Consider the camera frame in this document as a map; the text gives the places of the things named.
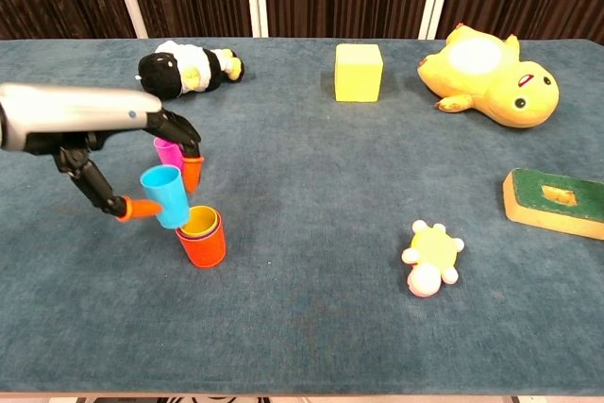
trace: pink cup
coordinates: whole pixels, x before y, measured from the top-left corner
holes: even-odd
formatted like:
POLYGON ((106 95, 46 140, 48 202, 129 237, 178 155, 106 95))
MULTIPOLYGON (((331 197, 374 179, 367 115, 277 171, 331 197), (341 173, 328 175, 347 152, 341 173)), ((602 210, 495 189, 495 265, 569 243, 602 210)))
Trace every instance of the pink cup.
POLYGON ((178 143, 168 142, 156 137, 153 145, 158 152, 159 160, 162 164, 175 165, 182 170, 182 152, 178 143))

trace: blue cup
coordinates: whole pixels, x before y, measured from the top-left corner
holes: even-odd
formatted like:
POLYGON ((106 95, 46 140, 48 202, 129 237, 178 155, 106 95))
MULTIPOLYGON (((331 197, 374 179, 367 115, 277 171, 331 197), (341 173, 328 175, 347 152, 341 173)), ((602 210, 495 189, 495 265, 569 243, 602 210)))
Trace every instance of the blue cup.
POLYGON ((178 167, 174 165, 151 167, 141 175, 141 185, 147 198, 163 207, 163 211, 156 216, 162 227, 175 229, 189 221, 189 201, 178 167))

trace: stuffed duck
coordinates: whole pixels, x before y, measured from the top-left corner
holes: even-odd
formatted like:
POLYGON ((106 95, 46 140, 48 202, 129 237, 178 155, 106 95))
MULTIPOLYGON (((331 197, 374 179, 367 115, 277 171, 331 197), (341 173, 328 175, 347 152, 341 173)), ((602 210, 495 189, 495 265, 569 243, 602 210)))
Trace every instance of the stuffed duck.
POLYGON ((419 62, 417 73, 442 99, 444 112, 477 109, 504 126, 543 123, 558 106, 554 77, 534 61, 520 61, 514 35, 504 42, 459 24, 445 48, 419 62))
POLYGON ((243 73, 243 62, 230 49, 168 41, 139 61, 136 78, 146 92, 167 100, 186 92, 212 91, 225 79, 239 82, 243 73))

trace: black and white plush toy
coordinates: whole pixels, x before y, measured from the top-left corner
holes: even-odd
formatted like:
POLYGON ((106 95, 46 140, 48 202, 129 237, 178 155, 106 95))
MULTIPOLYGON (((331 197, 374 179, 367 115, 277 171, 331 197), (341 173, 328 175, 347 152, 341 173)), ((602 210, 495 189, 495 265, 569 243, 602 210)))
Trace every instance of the black and white plush toy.
POLYGON ((243 73, 243 62, 230 49, 168 41, 139 61, 136 78, 146 92, 167 100, 191 91, 209 92, 223 80, 239 82, 243 73))

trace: wooden block with hole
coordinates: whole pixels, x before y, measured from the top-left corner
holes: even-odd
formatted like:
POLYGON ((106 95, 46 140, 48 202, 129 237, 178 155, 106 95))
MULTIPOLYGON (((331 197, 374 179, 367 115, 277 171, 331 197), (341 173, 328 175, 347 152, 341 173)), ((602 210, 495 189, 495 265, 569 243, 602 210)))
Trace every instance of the wooden block with hole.
POLYGON ((336 101, 376 102, 383 67, 377 44, 338 44, 334 80, 336 101))
POLYGON ((514 169, 503 183, 511 221, 604 240, 604 184, 514 169))

